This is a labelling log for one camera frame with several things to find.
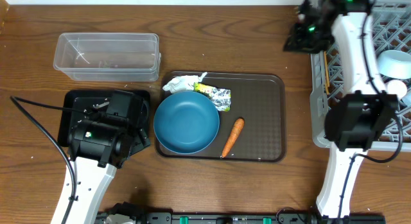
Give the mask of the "light blue cup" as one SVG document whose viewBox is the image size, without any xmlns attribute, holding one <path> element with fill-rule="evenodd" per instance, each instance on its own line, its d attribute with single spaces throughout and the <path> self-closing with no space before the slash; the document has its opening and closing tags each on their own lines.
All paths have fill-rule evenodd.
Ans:
<svg viewBox="0 0 411 224">
<path fill-rule="evenodd" d="M 401 100 L 407 107 L 410 107 L 411 106 L 411 90 L 408 90 L 405 96 Z"/>
</svg>

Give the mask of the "orange carrot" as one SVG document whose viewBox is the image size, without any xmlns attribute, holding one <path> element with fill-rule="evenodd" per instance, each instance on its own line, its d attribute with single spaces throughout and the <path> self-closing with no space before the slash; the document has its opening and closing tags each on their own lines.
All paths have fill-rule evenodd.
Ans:
<svg viewBox="0 0 411 224">
<path fill-rule="evenodd" d="M 245 125 L 245 120 L 242 117 L 238 118 L 234 122 L 234 125 L 233 125 L 232 130 L 229 134 L 227 142 L 225 143 L 225 146 L 222 150 L 222 158 L 225 158 L 229 154 L 230 150 L 232 149 L 232 147 L 234 146 L 236 140 L 238 139 L 239 135 L 241 134 L 241 131 L 243 130 L 244 125 Z"/>
</svg>

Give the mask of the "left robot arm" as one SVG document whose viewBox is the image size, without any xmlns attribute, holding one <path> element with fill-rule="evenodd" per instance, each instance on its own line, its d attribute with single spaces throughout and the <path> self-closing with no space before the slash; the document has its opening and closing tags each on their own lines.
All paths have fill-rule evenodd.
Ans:
<svg viewBox="0 0 411 224">
<path fill-rule="evenodd" d="M 58 133 L 69 163 L 52 223 L 94 223 L 102 198 L 132 155 L 150 146 L 145 90 L 72 90 Z"/>
</svg>

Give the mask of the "dark blue plate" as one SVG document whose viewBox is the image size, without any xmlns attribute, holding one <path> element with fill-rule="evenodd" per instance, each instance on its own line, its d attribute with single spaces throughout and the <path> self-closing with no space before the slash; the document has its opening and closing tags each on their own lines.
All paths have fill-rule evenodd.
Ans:
<svg viewBox="0 0 411 224">
<path fill-rule="evenodd" d="M 198 92 L 165 98 L 153 119 L 155 136 L 173 153 L 189 155 L 206 149 L 216 138 L 220 116 L 211 100 Z"/>
</svg>

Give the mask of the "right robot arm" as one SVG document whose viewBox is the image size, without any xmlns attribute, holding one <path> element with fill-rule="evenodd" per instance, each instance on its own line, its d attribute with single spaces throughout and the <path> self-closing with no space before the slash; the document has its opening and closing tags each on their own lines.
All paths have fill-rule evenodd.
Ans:
<svg viewBox="0 0 411 224">
<path fill-rule="evenodd" d="M 317 54 L 332 44 L 338 46 L 344 72 L 344 96 L 327 112 L 325 138 L 331 142 L 324 183 L 317 196 L 318 223 L 349 223 L 350 198 L 364 159 L 384 164 L 386 159 L 368 155 L 374 141 L 394 120 L 399 97 L 390 94 L 381 79 L 372 40 L 371 12 L 375 0 L 304 0 L 297 8 L 284 51 Z"/>
</svg>

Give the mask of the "white pink cup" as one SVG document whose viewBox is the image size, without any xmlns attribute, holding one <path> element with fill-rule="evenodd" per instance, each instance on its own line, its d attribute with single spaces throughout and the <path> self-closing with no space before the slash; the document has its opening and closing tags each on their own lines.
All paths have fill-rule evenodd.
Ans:
<svg viewBox="0 0 411 224">
<path fill-rule="evenodd" d="M 401 100 L 407 94 L 407 86 L 401 80 L 390 80 L 386 83 L 388 94 L 395 94 Z"/>
</svg>

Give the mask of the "light blue bowl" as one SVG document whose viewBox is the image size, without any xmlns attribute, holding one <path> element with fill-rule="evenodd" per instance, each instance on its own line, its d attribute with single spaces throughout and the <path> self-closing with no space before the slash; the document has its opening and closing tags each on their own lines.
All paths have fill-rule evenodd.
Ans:
<svg viewBox="0 0 411 224">
<path fill-rule="evenodd" d="M 379 55 L 377 61 L 380 74 L 400 80 L 410 79 L 410 54 L 387 50 Z"/>
</svg>

